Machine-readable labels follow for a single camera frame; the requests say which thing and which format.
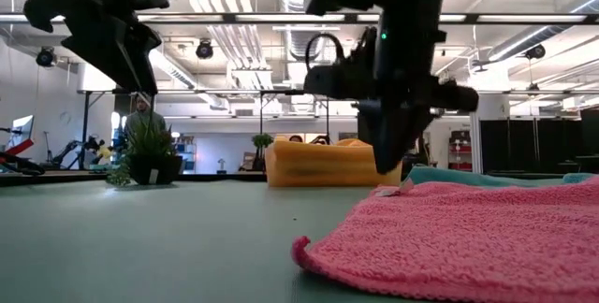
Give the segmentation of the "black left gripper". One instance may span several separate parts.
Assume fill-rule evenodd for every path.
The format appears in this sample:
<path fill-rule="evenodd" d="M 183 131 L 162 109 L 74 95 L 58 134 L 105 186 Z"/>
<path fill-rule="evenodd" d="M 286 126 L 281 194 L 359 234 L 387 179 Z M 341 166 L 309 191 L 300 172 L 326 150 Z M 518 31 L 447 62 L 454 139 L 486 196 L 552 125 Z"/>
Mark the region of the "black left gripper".
<path fill-rule="evenodd" d="M 93 65 L 123 89 L 157 94 L 150 52 L 160 41 L 129 39 L 120 44 L 86 44 L 109 40 L 114 29 L 135 27 L 139 10 L 162 7 L 162 0 L 26 0 L 22 12 L 31 26 L 53 32 L 61 16 L 70 36 L 61 45 Z"/>

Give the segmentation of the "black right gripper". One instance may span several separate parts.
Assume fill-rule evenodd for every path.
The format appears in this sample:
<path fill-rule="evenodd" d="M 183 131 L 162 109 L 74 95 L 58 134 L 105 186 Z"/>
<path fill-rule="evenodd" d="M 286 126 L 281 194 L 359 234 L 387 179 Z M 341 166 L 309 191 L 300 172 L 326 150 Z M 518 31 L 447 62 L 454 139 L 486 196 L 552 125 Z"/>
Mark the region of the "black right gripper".
<path fill-rule="evenodd" d="M 380 16 L 373 68 L 377 101 L 358 101 L 358 126 L 373 126 L 374 160 L 381 175 L 397 167 L 431 123 L 430 108 L 478 108 L 475 89 L 441 83 L 431 74 L 435 46 L 446 40 L 440 17 L 439 12 Z"/>

